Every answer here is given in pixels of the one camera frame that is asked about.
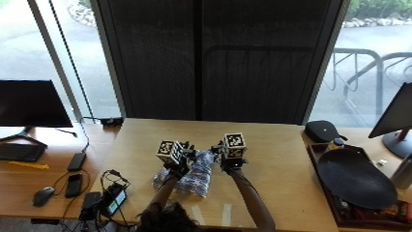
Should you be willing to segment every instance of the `yellow object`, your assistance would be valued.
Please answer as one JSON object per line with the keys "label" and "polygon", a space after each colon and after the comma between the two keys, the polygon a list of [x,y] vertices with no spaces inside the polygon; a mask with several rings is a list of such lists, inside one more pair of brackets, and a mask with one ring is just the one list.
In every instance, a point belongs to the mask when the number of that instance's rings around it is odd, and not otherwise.
{"label": "yellow object", "polygon": [[334,138],[326,145],[325,151],[343,148],[343,140],[341,138]]}
{"label": "yellow object", "polygon": [[50,167],[46,164],[35,164],[29,162],[18,162],[18,161],[9,161],[10,164],[21,165],[21,166],[29,166],[38,169],[49,169]]}

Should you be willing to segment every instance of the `hand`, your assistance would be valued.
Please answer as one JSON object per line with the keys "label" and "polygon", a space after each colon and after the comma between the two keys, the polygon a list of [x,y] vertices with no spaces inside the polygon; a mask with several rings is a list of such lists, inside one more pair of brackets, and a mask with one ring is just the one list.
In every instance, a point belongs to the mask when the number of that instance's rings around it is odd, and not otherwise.
{"label": "hand", "polygon": [[163,168],[169,169],[167,174],[174,176],[177,180],[179,180],[181,177],[189,172],[187,159],[185,157],[181,157],[179,164],[174,162],[173,163],[166,162],[163,164]]}
{"label": "hand", "polygon": [[225,159],[223,155],[221,155],[219,168],[227,175],[230,175],[230,172],[241,170],[242,164],[242,159]]}

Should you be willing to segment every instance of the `wooden table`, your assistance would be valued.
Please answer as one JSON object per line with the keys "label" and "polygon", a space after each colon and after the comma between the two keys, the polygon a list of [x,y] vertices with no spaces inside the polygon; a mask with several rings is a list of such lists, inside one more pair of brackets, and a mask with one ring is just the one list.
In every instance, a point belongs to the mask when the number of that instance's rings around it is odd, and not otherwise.
{"label": "wooden table", "polygon": [[[114,169],[130,181],[129,199],[121,208],[126,221],[135,221],[155,193],[151,180],[162,168],[155,157],[161,140],[189,141],[197,150],[206,150],[229,132],[243,134],[243,175],[261,195],[277,229],[337,231],[299,128],[291,125],[126,119],[99,170],[101,174]],[[91,190],[101,190],[98,181]],[[173,193],[170,199],[182,204],[202,226],[255,228],[233,180],[218,164],[211,167],[206,198]]]}
{"label": "wooden table", "polygon": [[[349,140],[346,144],[361,147],[369,156],[369,159],[373,163],[377,163],[379,160],[383,160],[386,163],[383,165],[375,165],[378,170],[390,177],[393,172],[395,171],[401,158],[391,154],[391,152],[386,149],[382,143],[382,137],[367,138],[367,134],[371,129],[367,128],[338,128],[338,133],[345,135]],[[301,133],[305,144],[311,144],[313,141],[307,138],[305,133]],[[412,202],[412,187],[405,190],[397,189],[397,196],[399,200],[406,202]],[[339,228],[339,231],[358,231],[359,229],[351,228]],[[383,230],[359,230],[359,231],[378,231],[383,232]]]}
{"label": "wooden table", "polygon": [[[41,170],[31,167],[9,164],[6,161],[0,161],[0,195],[2,197],[0,204],[0,217],[17,218],[62,218],[63,211],[67,207],[70,199],[63,198],[63,191],[49,200],[41,208],[31,206],[33,193],[51,186],[57,178],[66,172],[66,166],[70,162],[73,154],[81,152],[86,145],[86,137],[78,124],[73,124],[77,137],[71,134],[61,132],[55,129],[37,128],[31,130],[30,135],[37,140],[47,144],[45,154],[35,163],[46,164],[50,168]],[[103,162],[111,142],[118,131],[117,128],[103,128],[101,125],[85,125],[86,135],[90,139],[90,145],[86,150],[86,160],[83,168],[90,173],[90,184]],[[11,135],[21,131],[21,128],[0,128],[0,137]],[[62,178],[55,185],[58,191],[66,178]],[[77,218],[79,207],[82,204],[83,194],[70,204],[65,218]]]}

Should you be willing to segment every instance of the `computer monitor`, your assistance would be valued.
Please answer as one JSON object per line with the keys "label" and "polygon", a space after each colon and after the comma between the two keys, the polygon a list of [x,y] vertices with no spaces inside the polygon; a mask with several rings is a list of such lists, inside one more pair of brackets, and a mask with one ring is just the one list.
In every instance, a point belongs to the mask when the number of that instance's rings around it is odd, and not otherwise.
{"label": "computer monitor", "polygon": [[374,125],[369,138],[383,135],[382,142],[399,158],[412,154],[412,83],[402,83],[389,106]]}
{"label": "computer monitor", "polygon": [[0,80],[0,127],[23,127],[0,141],[22,138],[45,146],[27,136],[33,127],[73,127],[50,80]]}

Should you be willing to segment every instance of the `window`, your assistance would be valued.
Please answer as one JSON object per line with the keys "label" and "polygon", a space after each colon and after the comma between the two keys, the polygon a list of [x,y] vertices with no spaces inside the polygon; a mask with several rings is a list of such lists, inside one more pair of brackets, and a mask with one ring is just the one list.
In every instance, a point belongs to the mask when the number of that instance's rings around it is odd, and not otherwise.
{"label": "window", "polygon": [[350,2],[309,121],[374,126],[401,83],[412,81],[410,12],[403,1]]}
{"label": "window", "polygon": [[73,121],[118,117],[87,1],[0,0],[0,78],[50,79]]}

